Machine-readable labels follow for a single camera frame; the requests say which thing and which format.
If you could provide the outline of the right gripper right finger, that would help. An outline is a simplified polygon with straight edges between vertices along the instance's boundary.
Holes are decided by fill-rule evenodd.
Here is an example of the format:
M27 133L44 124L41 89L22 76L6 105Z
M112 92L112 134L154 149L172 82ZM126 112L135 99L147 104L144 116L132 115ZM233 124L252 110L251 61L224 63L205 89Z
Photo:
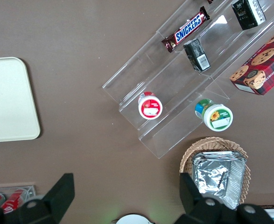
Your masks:
M203 197L188 173L180 174L180 199L185 213L177 224L273 224L273 219L260 206L241 204L231 210L218 200Z

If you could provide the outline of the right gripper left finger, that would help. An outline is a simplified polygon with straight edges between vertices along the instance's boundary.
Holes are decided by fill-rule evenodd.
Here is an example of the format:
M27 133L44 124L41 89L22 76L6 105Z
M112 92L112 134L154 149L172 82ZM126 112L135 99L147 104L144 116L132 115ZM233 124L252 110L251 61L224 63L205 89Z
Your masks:
M74 175L65 173L42 199L33 199L4 214L0 224L58 224L75 197Z

